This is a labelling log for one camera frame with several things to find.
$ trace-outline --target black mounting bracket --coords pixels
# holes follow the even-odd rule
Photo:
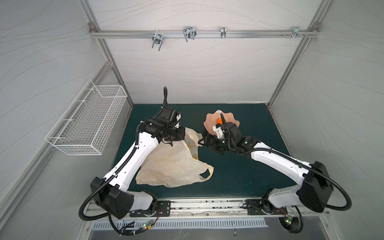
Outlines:
[[[152,215],[147,215],[142,210],[136,210],[129,213],[130,217],[157,217],[160,211],[160,217],[169,217],[170,215],[170,201],[157,201],[156,211]]]
[[[272,214],[266,214],[262,211],[261,208],[255,208],[252,206],[258,206],[260,202],[260,199],[246,199],[245,203],[247,204],[247,214],[248,215],[281,215],[283,214],[280,210],[276,209],[272,212]],[[281,210],[284,212],[287,212],[287,209],[285,207],[281,207]]]

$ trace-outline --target translucent plastic bag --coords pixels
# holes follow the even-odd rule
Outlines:
[[[211,178],[214,168],[198,159],[200,133],[185,128],[185,140],[159,145],[148,155],[136,176],[137,184],[166,187],[180,187],[195,182],[205,182]],[[200,174],[208,169],[209,176]]]

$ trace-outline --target metal vent grille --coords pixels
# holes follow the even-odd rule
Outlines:
[[[117,220],[114,221],[117,228],[126,226],[135,222],[133,229],[139,229],[149,219],[139,220]],[[254,218],[209,218],[209,219],[159,219],[152,229],[192,229],[192,228],[254,228],[268,227],[263,217]],[[96,220],[93,224],[93,230],[112,230],[108,220]]]

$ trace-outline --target green table surface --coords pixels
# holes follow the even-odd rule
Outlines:
[[[140,121],[158,112],[161,104],[135,104],[124,132],[115,165],[123,157],[135,140],[135,131]],[[180,124],[198,133],[207,134],[203,123],[207,113],[220,109],[233,113],[240,121],[239,129],[243,136],[253,136],[268,146],[288,154],[279,131],[265,104],[170,104],[182,115]],[[269,188],[282,188],[295,185],[295,182],[275,169],[244,156],[232,153],[224,155],[199,147],[199,160],[213,166],[212,177],[205,182],[168,188],[165,186],[137,185],[133,178],[129,191],[149,191],[159,198],[170,197],[246,197],[262,196]]]

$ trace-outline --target metal bracket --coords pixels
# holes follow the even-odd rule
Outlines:
[[[245,203],[248,205],[257,206],[260,199],[246,199]],[[285,207],[281,207],[281,210],[284,212],[287,212],[287,209]],[[248,215],[266,215],[264,212],[261,211],[261,209],[255,209],[253,207],[247,207],[247,214]],[[273,211],[271,215],[281,215],[283,214],[280,210]]]
[[[188,42],[188,38],[192,38],[194,40],[196,36],[196,29],[193,26],[188,26],[185,29],[183,29],[183,34],[187,42]]]
[[[320,22],[314,22],[310,30],[319,31],[319,26],[320,26]]]
[[[227,36],[227,28],[222,26],[221,27],[221,38],[225,38]]]
[[[90,32],[90,33],[95,33],[95,32],[97,32],[96,24],[94,24],[94,23],[88,23],[88,26],[89,26],[89,32]]]
[[[158,34],[158,33],[155,33],[153,36],[152,36],[152,40],[153,40],[153,43],[152,43],[152,48],[153,46],[156,44],[159,44],[159,50],[160,51],[160,48],[161,48],[161,45],[163,44],[163,41],[164,41],[164,38],[161,34]]]
[[[130,217],[157,217],[160,214],[160,217],[169,217],[170,215],[170,201],[157,201],[156,211],[152,216],[147,216],[143,214],[140,210],[135,210],[129,213]]]
[[[293,30],[293,33],[290,34],[290,36],[291,36],[292,38],[295,38],[295,37],[297,37],[297,36],[300,36],[300,33],[299,33],[299,27],[296,27],[296,28]]]

